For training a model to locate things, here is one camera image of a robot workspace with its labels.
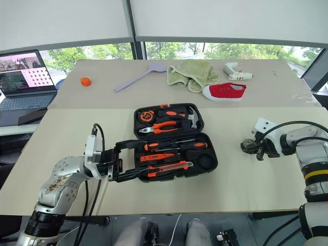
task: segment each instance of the yellow ring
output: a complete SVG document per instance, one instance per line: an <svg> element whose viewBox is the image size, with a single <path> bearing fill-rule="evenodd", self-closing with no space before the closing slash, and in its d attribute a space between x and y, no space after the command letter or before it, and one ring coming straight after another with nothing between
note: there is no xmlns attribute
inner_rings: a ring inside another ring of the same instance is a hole
<svg viewBox="0 0 328 246"><path fill-rule="evenodd" d="M315 176L315 175L320 175L320 174L328 174L328 170L318 170L318 171L313 171L304 176L304 179L307 180L308 178Z"/></svg>

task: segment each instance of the red sneaker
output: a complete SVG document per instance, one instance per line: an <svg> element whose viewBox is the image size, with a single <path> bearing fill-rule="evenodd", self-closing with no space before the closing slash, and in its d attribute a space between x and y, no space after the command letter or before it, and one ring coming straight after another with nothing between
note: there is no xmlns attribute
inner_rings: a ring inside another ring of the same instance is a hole
<svg viewBox="0 0 328 246"><path fill-rule="evenodd" d="M233 83L205 86L203 95L214 101L240 101L244 95L246 85Z"/></svg>

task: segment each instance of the laptop keyboard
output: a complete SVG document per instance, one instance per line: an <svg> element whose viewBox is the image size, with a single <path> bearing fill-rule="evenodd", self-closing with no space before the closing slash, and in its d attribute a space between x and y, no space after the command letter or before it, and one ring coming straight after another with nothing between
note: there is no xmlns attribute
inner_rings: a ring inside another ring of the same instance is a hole
<svg viewBox="0 0 328 246"><path fill-rule="evenodd" d="M43 96L30 96L20 98L5 98L0 104L0 110L17 110L17 109L38 109L46 108L53 94Z"/></svg>

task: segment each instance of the person's leg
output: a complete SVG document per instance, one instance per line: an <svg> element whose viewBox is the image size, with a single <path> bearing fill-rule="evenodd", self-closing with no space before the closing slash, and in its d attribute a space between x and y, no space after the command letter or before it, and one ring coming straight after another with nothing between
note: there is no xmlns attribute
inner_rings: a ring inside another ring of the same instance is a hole
<svg viewBox="0 0 328 246"><path fill-rule="evenodd" d="M148 221L146 218L132 222L120 233L114 246L143 246L145 238L153 235L146 235L157 233L154 232L154 227L157 228L156 223Z"/></svg>
<svg viewBox="0 0 328 246"><path fill-rule="evenodd" d="M188 223L186 246L211 246L210 233L199 219L192 219Z"/></svg>

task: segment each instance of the white glue gun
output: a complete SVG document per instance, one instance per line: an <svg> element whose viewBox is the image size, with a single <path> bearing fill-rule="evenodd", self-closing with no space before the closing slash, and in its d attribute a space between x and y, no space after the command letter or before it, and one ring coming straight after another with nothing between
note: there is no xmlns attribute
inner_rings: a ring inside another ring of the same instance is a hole
<svg viewBox="0 0 328 246"><path fill-rule="evenodd" d="M229 80L248 80L254 77L252 73L242 73L241 70L236 72L234 68L237 66L238 63L226 63L223 67L224 72L229 76Z"/></svg>

